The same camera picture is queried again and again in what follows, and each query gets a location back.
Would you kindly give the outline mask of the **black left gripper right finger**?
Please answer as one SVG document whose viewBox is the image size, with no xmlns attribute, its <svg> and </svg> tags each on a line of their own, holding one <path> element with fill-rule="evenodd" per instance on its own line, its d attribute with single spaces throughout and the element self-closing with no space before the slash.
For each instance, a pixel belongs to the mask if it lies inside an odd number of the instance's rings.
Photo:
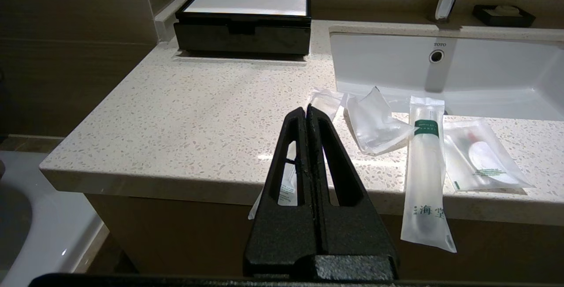
<svg viewBox="0 0 564 287">
<path fill-rule="evenodd" d="M 397 252 L 332 121 L 307 110 L 317 279 L 396 279 Z"/>
</svg>

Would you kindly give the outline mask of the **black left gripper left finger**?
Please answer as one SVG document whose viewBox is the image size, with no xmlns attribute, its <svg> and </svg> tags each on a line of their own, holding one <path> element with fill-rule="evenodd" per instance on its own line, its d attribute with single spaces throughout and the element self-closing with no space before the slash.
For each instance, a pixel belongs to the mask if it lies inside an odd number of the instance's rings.
<svg viewBox="0 0 564 287">
<path fill-rule="evenodd" d="M 291 142 L 296 145 L 297 205 L 278 199 Z M 243 256 L 246 276 L 292 276 L 296 262 L 317 251 L 308 133 L 303 108 L 289 112 L 271 160 L 270 170 Z"/>
</svg>

